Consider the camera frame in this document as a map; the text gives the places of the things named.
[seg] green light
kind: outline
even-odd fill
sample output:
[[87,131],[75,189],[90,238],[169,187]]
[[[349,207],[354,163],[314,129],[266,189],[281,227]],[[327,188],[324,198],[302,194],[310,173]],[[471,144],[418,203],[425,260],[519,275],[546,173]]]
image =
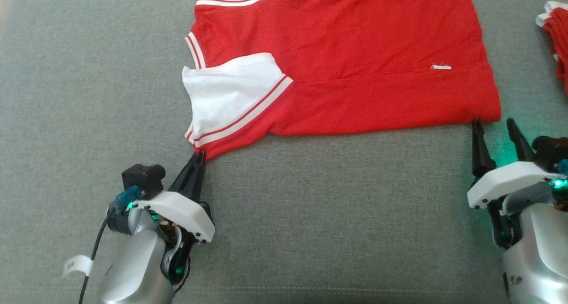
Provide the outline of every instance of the green light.
[[561,190],[564,191],[566,189],[568,189],[568,180],[566,179],[555,179],[554,181],[551,182],[552,185],[554,185],[554,187],[552,189],[554,190]]

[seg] folded red clothing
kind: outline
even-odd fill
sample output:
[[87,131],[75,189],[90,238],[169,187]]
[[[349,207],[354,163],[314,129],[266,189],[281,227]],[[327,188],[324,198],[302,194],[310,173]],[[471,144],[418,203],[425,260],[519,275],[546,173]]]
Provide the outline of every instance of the folded red clothing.
[[556,75],[564,81],[564,91],[568,95],[568,74],[566,62],[568,61],[568,4],[549,1],[545,5],[547,13],[540,15],[537,23],[542,25],[552,39],[552,53],[555,55],[558,65]]

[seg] white stripe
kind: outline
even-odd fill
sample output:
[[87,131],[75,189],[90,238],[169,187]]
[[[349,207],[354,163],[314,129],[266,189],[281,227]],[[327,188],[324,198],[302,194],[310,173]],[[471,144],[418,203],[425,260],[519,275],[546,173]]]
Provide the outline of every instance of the white stripe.
[[190,138],[187,138],[187,136],[193,131],[193,120],[191,120],[191,123],[189,124],[189,128],[187,128],[187,132],[185,132],[185,134],[183,135],[183,137],[185,137],[187,140],[189,140],[189,142],[191,142],[191,144],[193,144],[193,136],[191,136]]
[[[197,43],[197,38],[195,38],[195,35],[193,34],[193,32],[190,32],[189,35],[187,35],[187,37],[189,37],[189,39],[191,39],[191,42],[195,46],[195,51],[197,51],[197,55],[196,55],[193,52],[193,47],[191,47],[191,43],[189,42],[188,39],[186,39],[187,45],[189,45],[189,48],[191,49],[191,55],[193,56],[193,61],[195,62],[195,69],[205,69],[207,67],[205,65],[205,57],[203,56],[203,51],[201,50],[199,43]],[[201,62],[201,67],[197,66],[197,59],[199,59],[199,61]]]
[[[278,79],[278,81],[280,81],[283,77],[286,77],[286,75],[282,74],[282,76]],[[235,125],[231,126],[230,128],[228,128],[226,130],[223,130],[221,132],[217,132],[215,134],[211,134],[211,135],[208,135],[208,136],[204,136],[203,138],[199,139],[199,141],[195,141],[195,146],[199,148],[199,147],[203,146],[204,144],[219,140],[220,138],[225,138],[225,136],[230,136],[231,134],[237,132],[238,130],[243,128],[245,125],[247,125],[249,122],[251,122],[254,118],[259,116],[264,110],[266,110],[266,108],[268,108],[268,106],[270,106],[270,104],[272,104],[272,102],[274,102],[274,100],[276,100],[278,98],[278,96],[280,96],[280,94],[282,94],[282,92],[284,92],[284,90],[286,90],[286,88],[288,88],[288,86],[290,86],[290,84],[292,82],[294,82],[294,80],[292,80],[289,77],[286,77],[282,81],[282,83],[280,83],[280,85],[268,96],[268,98],[264,99],[263,102],[258,104],[258,106],[256,108],[254,108],[254,110],[251,111],[249,114],[247,114],[247,116],[245,116],[242,120],[240,120]],[[191,137],[192,138],[199,138],[199,136],[195,136],[195,134],[193,134]]]
[[189,47],[189,51],[191,51],[191,58],[193,59],[193,63],[195,64],[195,69],[199,69],[199,66],[197,65],[197,55],[193,51],[193,47],[191,46],[191,43],[189,42],[189,38],[187,36],[185,37],[185,42]]
[[451,70],[452,67],[449,65],[433,65],[430,69],[439,69],[439,70]]
[[247,0],[242,2],[216,1],[216,0],[197,0],[195,5],[220,5],[222,7],[243,7],[244,5],[252,5],[260,0]]

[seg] sticker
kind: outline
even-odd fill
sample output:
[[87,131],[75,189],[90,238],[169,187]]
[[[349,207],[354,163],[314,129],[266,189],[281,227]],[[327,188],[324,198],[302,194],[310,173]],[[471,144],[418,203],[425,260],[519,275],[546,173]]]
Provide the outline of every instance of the sticker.
[[81,272],[85,276],[91,275],[91,269],[93,268],[93,260],[85,255],[77,255],[70,258],[65,262],[63,266],[63,277],[67,276],[71,272]]

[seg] blue connector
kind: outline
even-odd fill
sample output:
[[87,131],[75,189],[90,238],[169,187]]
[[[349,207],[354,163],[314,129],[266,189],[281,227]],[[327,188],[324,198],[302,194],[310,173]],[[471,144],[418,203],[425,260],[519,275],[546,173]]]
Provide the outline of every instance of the blue connector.
[[131,203],[140,199],[142,193],[140,192],[140,188],[136,185],[128,187],[124,192],[120,193],[116,196],[116,199],[112,201],[109,208],[115,209],[116,212],[120,213],[126,210],[127,207],[131,207]]
[[568,177],[568,158],[560,161],[560,165],[558,165],[558,172]]

